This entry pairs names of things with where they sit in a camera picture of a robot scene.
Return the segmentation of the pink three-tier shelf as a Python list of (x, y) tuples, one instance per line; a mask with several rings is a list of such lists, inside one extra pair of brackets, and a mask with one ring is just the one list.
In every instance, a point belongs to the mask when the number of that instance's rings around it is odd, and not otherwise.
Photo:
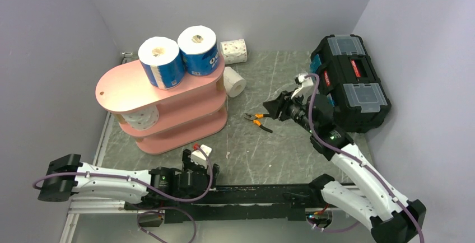
[[(140, 150), (159, 155), (219, 132), (227, 122), (227, 94), (221, 60), (208, 76), (186, 74), (179, 85), (160, 90), (150, 84), (138, 60), (114, 67), (96, 86), (96, 99), (116, 116), (123, 132)], [(156, 108), (159, 118), (150, 128), (138, 130), (126, 122), (126, 113)]]

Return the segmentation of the blue roll front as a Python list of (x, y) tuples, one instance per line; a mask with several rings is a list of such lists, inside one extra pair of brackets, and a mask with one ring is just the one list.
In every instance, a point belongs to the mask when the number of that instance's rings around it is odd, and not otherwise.
[(178, 37), (178, 46), (185, 67), (193, 76), (207, 76), (219, 64), (215, 32), (209, 27), (197, 25), (186, 28)]

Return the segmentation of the blue roll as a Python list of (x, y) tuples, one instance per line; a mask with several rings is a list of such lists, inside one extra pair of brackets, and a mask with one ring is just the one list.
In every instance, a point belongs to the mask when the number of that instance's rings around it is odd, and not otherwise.
[(184, 78), (185, 70), (176, 41), (162, 36), (145, 40), (138, 49), (138, 58), (151, 85), (168, 90)]
[(178, 37), (178, 46), (185, 67), (193, 76), (207, 76), (219, 64), (215, 32), (209, 27), (197, 25), (186, 28)]

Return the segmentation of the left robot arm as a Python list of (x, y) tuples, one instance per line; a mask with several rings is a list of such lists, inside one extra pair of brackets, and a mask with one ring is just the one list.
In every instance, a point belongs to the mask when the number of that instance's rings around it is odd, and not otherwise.
[(65, 202), (70, 197), (97, 197), (156, 208), (163, 200), (195, 202), (216, 185), (220, 167), (205, 146), (182, 154), (182, 167), (117, 170), (95, 166), (71, 154), (50, 162), (44, 177), (33, 183), (38, 200)]

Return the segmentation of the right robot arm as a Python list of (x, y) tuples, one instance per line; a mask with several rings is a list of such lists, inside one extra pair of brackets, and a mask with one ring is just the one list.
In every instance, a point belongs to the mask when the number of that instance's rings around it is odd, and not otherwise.
[(310, 133), (314, 149), (339, 167), (358, 187), (361, 195), (348, 190), (333, 177), (322, 174), (309, 183), (309, 200), (316, 207), (334, 205), (364, 225), (375, 242), (410, 242), (425, 238), (422, 225), (426, 207), (409, 200), (390, 185), (361, 153), (351, 136), (333, 120), (333, 106), (322, 95), (307, 101), (283, 91), (263, 103), (269, 117), (293, 120)]

